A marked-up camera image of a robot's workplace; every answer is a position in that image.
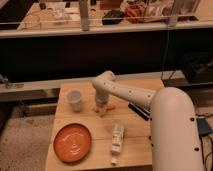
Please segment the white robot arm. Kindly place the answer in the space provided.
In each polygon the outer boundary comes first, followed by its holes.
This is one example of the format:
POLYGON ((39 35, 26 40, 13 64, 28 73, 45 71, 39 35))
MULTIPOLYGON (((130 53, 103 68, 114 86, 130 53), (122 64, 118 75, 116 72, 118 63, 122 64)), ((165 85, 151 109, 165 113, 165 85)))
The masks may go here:
POLYGON ((116 83, 115 78, 111 71, 93 78, 96 105, 106 105, 114 95, 150 112, 153 171, 204 171, 191 98, 179 88, 138 88, 116 83))

